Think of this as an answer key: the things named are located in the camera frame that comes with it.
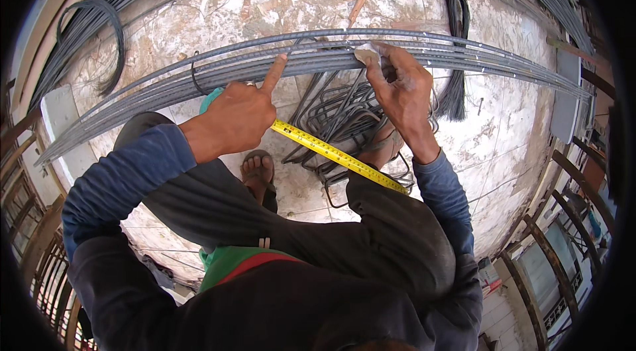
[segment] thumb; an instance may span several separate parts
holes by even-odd
[[[380,99],[383,99],[391,92],[392,86],[384,78],[382,69],[377,61],[367,57],[364,63],[366,64],[366,78],[369,80],[369,83],[371,83],[376,98],[380,97]]]

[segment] knee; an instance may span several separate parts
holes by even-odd
[[[123,147],[132,140],[136,140],[141,133],[158,124],[174,124],[174,122],[157,112],[141,112],[136,114],[123,125],[122,131],[115,140],[113,150]]]

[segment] rebar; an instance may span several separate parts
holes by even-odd
[[[248,47],[263,47],[268,44],[298,40],[299,38],[351,37],[353,35],[402,36],[464,44],[466,47],[419,40],[382,40],[389,44],[407,47],[414,54],[414,57],[428,68],[467,70],[514,77],[537,85],[548,86],[577,98],[589,97],[589,94],[578,85],[530,60],[472,40],[400,29],[318,29],[264,37],[224,46],[197,54],[155,71],[111,93],[82,115],[44,151],[38,162],[41,163],[62,156],[75,146],[119,126],[134,114],[145,110],[158,110],[200,95],[200,92],[192,83],[189,69],[164,79],[156,80],[157,77],[163,76],[170,71],[183,67],[187,68],[188,65],[194,62],[209,60],[222,54],[233,53]],[[325,71],[360,69],[364,65],[354,58],[352,47],[373,40],[377,39],[330,40],[304,44],[292,43],[283,47],[272,47],[208,62],[195,67],[194,72],[200,88],[204,92],[211,92],[214,88],[225,86],[232,80],[261,80],[272,64],[274,56],[278,53],[288,53],[290,57],[288,65],[283,71],[284,77]],[[133,90],[147,82],[150,82],[150,84]]]

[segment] wooden stick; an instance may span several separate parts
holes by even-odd
[[[546,42],[551,45],[552,47],[556,47],[557,49],[561,49],[561,50],[565,50],[568,53],[572,53],[575,56],[579,56],[582,59],[589,61],[591,64],[594,64],[598,67],[603,67],[605,69],[609,68],[609,63],[607,61],[605,61],[604,59],[600,58],[594,58],[591,55],[589,55],[588,53],[585,53],[583,50],[577,49],[575,46],[562,42],[558,39],[555,39],[553,37],[548,36],[546,38]]]
[[[354,9],[349,14],[349,28],[351,28],[357,18],[358,14],[360,14],[360,10],[362,10],[362,6],[366,3],[366,0],[356,0]]]
[[[7,130],[0,141],[0,156],[4,156],[6,151],[13,147],[13,143],[15,143],[15,140],[18,139],[20,134],[35,124],[40,117],[42,117],[42,111],[38,107],[29,112],[18,124]]]
[[[0,179],[4,179],[5,174],[9,172],[9,170],[13,167],[13,165],[18,160],[18,158],[24,153],[25,150],[27,150],[28,147],[30,147],[31,144],[33,144],[36,138],[37,138],[37,135],[34,132],[31,135],[31,137],[29,137],[25,142],[23,142],[18,147],[18,149],[13,151],[13,154],[11,154],[9,159],[6,160],[6,163],[4,164],[4,166],[2,166],[2,169],[0,169]]]

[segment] yellow measuring tape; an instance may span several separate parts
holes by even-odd
[[[377,182],[381,186],[385,186],[386,188],[394,189],[398,192],[408,195],[408,190],[402,187],[399,182],[380,173],[379,171],[370,167],[368,164],[360,162],[353,156],[342,152],[340,149],[334,148],[326,142],[315,138],[311,134],[295,128],[289,123],[285,123],[276,119],[276,121],[274,121],[274,124],[272,124],[272,129],[275,132],[278,132],[283,136],[286,136],[298,142],[303,147],[307,147],[314,152],[326,157],[327,159],[341,164],[342,166],[353,170],[354,172],[366,177],[371,181]]]

